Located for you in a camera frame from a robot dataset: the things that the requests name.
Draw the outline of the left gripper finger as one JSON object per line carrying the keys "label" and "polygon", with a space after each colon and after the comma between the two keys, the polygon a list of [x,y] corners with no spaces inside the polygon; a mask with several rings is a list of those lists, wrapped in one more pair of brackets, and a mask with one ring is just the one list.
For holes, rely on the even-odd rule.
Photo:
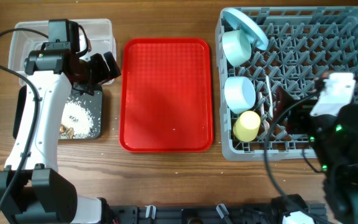
{"label": "left gripper finger", "polygon": [[109,69],[101,54],[94,54],[90,60],[91,81],[93,84],[103,84],[110,80]]}
{"label": "left gripper finger", "polygon": [[117,78],[121,75],[121,70],[116,62],[116,59],[114,58],[112,52],[106,52],[104,53],[104,58],[106,60],[106,65],[109,69],[109,78]]}

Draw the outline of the white plastic fork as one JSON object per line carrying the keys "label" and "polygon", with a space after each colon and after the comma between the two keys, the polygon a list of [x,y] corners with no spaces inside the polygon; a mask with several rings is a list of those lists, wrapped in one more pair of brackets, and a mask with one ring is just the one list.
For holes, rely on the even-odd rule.
{"label": "white plastic fork", "polygon": [[265,81],[266,81],[267,91],[268,91],[268,100],[270,102],[269,115],[273,119],[273,96],[272,96],[272,89],[271,89],[272,86],[270,84],[270,79],[269,79],[268,75],[265,76]]}

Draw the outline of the small light blue bowl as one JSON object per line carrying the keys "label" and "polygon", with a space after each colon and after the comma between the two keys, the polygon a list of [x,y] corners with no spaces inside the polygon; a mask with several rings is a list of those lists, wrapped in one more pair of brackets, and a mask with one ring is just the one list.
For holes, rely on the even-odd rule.
{"label": "small light blue bowl", "polygon": [[229,77],[224,84],[224,97],[228,108],[241,114],[255,105],[254,85],[247,77]]}

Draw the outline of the yellow plastic cup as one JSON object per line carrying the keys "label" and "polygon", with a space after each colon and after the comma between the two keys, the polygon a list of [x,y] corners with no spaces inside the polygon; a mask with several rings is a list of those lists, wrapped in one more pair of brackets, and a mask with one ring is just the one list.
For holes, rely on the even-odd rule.
{"label": "yellow plastic cup", "polygon": [[243,112],[233,126],[233,133],[240,141],[253,141],[259,132],[260,116],[254,111]]}

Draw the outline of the food scraps and rice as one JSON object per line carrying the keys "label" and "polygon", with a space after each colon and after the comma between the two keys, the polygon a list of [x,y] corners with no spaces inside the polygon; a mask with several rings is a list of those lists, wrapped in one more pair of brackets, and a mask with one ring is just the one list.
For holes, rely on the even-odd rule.
{"label": "food scraps and rice", "polygon": [[60,125],[60,139],[93,139],[100,134],[99,118],[80,101],[68,100]]}

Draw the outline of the green bowl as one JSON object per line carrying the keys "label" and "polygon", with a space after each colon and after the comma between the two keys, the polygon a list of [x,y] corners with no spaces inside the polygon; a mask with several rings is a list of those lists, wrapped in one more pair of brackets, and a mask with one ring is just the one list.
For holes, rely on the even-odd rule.
{"label": "green bowl", "polygon": [[251,45],[243,30],[225,32],[222,42],[227,61],[233,67],[238,67],[250,59]]}

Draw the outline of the large light blue plate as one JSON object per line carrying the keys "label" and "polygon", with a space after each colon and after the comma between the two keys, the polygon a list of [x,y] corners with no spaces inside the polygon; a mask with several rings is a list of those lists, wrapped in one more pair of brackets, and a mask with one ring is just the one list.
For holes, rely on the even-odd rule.
{"label": "large light blue plate", "polygon": [[222,15],[234,30],[240,29],[244,31],[251,44],[256,40],[256,47],[258,49],[267,49],[269,40],[265,32],[249,16],[233,7],[224,8]]}

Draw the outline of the white plastic spoon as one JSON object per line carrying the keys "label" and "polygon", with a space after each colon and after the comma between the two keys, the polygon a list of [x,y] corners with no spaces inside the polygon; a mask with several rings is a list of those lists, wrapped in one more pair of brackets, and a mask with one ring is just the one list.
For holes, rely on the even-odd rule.
{"label": "white plastic spoon", "polygon": [[266,114],[265,109],[264,109],[264,97],[263,97],[263,94],[261,92],[258,92],[257,97],[258,97],[258,101],[260,103],[259,110],[260,110],[260,114],[261,114],[261,120],[262,120],[264,129],[266,131],[268,131],[269,128],[270,128],[270,124],[266,120],[267,114]]}

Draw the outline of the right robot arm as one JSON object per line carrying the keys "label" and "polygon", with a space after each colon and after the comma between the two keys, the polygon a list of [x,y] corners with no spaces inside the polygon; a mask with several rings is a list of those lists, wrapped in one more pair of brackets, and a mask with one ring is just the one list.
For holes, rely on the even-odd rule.
{"label": "right robot arm", "polygon": [[296,100],[282,87],[275,92],[274,121],[288,119],[288,128],[307,134],[326,178],[325,199],[336,220],[358,223],[358,104],[343,106],[337,115],[310,115],[316,99]]}

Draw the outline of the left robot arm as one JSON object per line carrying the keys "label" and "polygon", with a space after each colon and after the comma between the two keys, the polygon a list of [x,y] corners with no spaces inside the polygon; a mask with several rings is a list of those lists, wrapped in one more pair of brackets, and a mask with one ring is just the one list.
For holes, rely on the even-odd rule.
{"label": "left robot arm", "polygon": [[0,171],[0,215],[9,223],[119,223],[106,199],[78,195],[59,174],[57,146],[69,96],[100,92],[120,69],[111,52],[84,60],[90,45],[75,21],[49,21],[45,37],[20,74],[26,96],[15,145]]}

